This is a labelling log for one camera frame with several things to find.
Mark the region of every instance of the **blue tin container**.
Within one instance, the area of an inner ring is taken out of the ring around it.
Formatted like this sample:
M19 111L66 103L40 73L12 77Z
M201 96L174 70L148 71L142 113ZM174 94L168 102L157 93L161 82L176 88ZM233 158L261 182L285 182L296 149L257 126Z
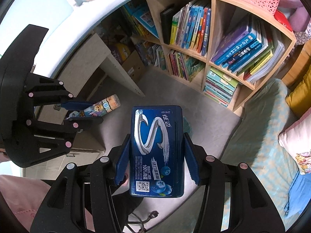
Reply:
M176 198L184 192L183 112L180 106L132 110L130 194Z

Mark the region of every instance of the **stack of books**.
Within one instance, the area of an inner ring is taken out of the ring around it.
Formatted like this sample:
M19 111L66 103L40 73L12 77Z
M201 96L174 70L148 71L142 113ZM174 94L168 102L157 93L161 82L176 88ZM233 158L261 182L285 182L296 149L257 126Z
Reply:
M211 67L206 77L204 94L215 102L228 107L237 85L236 79Z
M170 43L205 56L211 25L210 0L193 0L173 16Z
M140 41L135 46L145 66L153 65L166 70L165 57L160 45L148 41Z
M147 37L151 33L159 38L146 0L131 0L121 12L134 34Z
M277 29L271 28L255 15L248 14L225 34L211 62L237 76L245 73L244 80L248 80L267 64L269 69L275 65L277 56L274 55L274 49L278 45L278 37L274 35L280 36L277 32Z
M192 81L205 67L205 63L184 53L171 50L168 54L173 75Z

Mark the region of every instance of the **yellow cushion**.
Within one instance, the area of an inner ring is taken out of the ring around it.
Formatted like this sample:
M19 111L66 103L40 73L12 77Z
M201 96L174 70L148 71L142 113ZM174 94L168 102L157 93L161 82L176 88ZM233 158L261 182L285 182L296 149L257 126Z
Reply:
M302 82L286 97L286 102L299 118L311 107L311 66L304 75Z

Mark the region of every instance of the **blueberry image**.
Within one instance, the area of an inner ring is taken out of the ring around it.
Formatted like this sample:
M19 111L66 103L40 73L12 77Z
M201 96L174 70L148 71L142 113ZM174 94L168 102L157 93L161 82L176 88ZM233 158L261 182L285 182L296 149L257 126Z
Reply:
M166 186L166 188L162 193L165 195L168 195L172 192L172 187L170 185L167 185L167 184L165 186Z
M150 183L150 188L155 193L162 193L166 189L165 182L163 180L154 180Z
M163 176L167 176L171 173L171 169L168 166L164 166L161 168L161 174Z

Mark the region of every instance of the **white pillow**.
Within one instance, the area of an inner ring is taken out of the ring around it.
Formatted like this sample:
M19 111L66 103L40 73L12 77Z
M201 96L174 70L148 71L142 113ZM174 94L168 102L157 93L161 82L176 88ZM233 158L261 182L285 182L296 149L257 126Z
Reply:
M279 144L296 161L300 174L311 173L311 108L279 135Z

